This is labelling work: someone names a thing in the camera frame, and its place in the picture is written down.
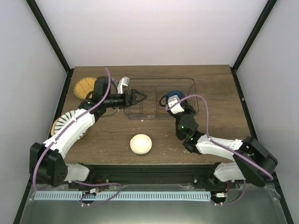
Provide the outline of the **black frame post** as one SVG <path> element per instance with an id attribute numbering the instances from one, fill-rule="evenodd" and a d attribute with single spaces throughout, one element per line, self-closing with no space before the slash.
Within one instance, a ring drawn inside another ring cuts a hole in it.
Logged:
<path id="1" fill-rule="evenodd" d="M 264 6 L 264 8 L 262 9 L 256 23 L 254 24 L 244 46 L 242 47 L 234 65 L 232 66 L 233 70 L 237 71 L 243 60 L 245 59 L 248 51 L 250 50 L 252 44 L 254 43 L 256 37 L 258 36 L 259 32 L 261 31 L 264 23 L 266 22 L 267 18 L 269 17 L 269 15 L 271 14 L 274 6 L 276 5 L 277 0 L 268 0 Z"/>
<path id="2" fill-rule="evenodd" d="M 37 2 L 35 0 L 26 0 L 31 12 L 33 13 L 34 17 L 36 18 L 39 26 L 41 27 L 43 33 L 45 34 L 49 44 L 51 45 L 52 49 L 54 50 L 58 60 L 60 61 L 62 67 L 66 71 L 66 73 L 70 73 L 71 68 L 67 63 L 65 56 L 63 55 L 51 29 L 49 28 L 46 19 L 44 18 Z"/>

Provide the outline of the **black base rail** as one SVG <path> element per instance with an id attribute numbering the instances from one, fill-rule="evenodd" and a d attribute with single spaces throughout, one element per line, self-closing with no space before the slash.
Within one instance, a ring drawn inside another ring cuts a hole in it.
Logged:
<path id="1" fill-rule="evenodd" d="M 212 176 L 216 168 L 211 164 L 199 165 L 87 165 L 90 172 L 85 180 L 74 177 L 76 183 L 70 188 L 83 189 L 83 184 L 120 183 L 121 185 L 177 184 L 196 189 L 223 190 L 227 186 L 235 188 L 241 180 L 220 182 Z"/>

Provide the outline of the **black right frame post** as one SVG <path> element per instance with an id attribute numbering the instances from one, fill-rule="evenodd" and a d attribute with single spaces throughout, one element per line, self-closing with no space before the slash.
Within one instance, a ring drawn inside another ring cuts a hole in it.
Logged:
<path id="1" fill-rule="evenodd" d="M 256 37 L 258 36 L 259 32 L 261 31 L 264 23 L 266 22 L 267 18 L 269 17 L 269 15 L 271 14 L 274 6 L 276 5 L 277 0 L 268 0 L 264 6 L 264 8 L 262 9 L 256 23 L 254 24 L 244 46 L 242 47 L 234 65 L 232 66 L 233 70 L 237 71 L 243 60 L 245 59 L 248 51 L 250 50 L 252 44 L 254 43 Z"/>

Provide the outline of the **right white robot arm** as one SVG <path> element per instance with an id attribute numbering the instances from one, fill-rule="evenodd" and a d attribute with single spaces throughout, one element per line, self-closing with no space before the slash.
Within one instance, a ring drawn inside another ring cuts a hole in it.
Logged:
<path id="1" fill-rule="evenodd" d="M 190 106 L 175 106 L 169 112 L 176 119 L 176 136 L 182 140 L 186 150 L 196 154 L 210 154 L 228 159 L 218 162 L 208 175 L 208 184 L 220 187 L 226 181 L 245 180 L 263 187 L 273 180 L 277 159 L 254 137 L 243 140 L 215 138 L 198 131 L 195 110 Z"/>

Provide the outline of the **blue ceramic mug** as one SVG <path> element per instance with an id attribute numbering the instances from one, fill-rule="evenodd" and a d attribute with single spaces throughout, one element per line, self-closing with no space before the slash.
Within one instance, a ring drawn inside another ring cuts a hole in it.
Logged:
<path id="1" fill-rule="evenodd" d="M 168 99 L 170 97 L 173 97 L 173 96 L 178 96 L 179 99 L 182 99 L 185 97 L 185 95 L 183 94 L 182 91 L 179 91 L 179 90 L 172 90 L 172 91 L 169 91 L 168 93 L 166 93 L 165 95 L 163 95 L 160 100 L 159 100 L 159 105 L 161 107 L 166 107 L 166 105 L 168 105 Z"/>

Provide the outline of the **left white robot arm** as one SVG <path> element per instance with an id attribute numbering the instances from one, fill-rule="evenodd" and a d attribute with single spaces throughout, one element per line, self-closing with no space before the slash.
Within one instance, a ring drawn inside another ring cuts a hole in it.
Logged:
<path id="1" fill-rule="evenodd" d="M 29 171 L 32 183 L 36 181 L 58 187 L 63 182 L 76 182 L 86 189 L 95 184 L 95 176 L 82 164 L 66 164 L 65 157 L 79 138 L 106 113 L 107 108 L 125 109 L 136 105 L 147 98 L 147 95 L 136 90 L 123 90 L 129 83 L 124 77 L 117 86 L 117 93 L 111 93 L 110 76 L 98 77 L 94 88 L 87 98 L 80 103 L 72 118 L 44 143 L 34 143 L 30 148 Z"/>

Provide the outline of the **black left frame post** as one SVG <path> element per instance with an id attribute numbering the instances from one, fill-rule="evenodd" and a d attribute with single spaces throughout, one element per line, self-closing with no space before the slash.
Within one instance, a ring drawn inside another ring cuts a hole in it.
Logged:
<path id="1" fill-rule="evenodd" d="M 60 61 L 62 67 L 66 71 L 66 73 L 70 73 L 71 68 L 67 63 L 65 56 L 63 55 L 51 29 L 49 28 L 46 19 L 44 18 L 37 2 L 35 0 L 26 0 L 31 12 L 33 13 L 34 17 L 36 18 L 39 26 L 41 27 L 43 33 L 45 34 L 49 44 L 51 45 L 52 49 L 54 50 L 58 60 Z"/>

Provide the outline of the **round woven bamboo tray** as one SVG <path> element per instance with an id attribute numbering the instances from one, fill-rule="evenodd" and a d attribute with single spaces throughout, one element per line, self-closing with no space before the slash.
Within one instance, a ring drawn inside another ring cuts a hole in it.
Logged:
<path id="1" fill-rule="evenodd" d="M 73 88 L 75 96 L 79 99 L 85 99 L 87 94 L 93 90 L 95 81 L 95 77 L 80 79 Z"/>

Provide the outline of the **round wooden plate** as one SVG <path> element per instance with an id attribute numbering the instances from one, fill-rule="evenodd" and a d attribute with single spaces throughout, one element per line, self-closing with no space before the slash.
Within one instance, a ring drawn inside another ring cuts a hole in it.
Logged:
<path id="1" fill-rule="evenodd" d="M 50 136 L 53 136 L 56 134 L 56 132 L 58 132 L 58 130 L 56 128 L 57 121 L 58 121 L 58 119 L 56 119 L 52 124 L 51 130 L 50 130 Z"/>

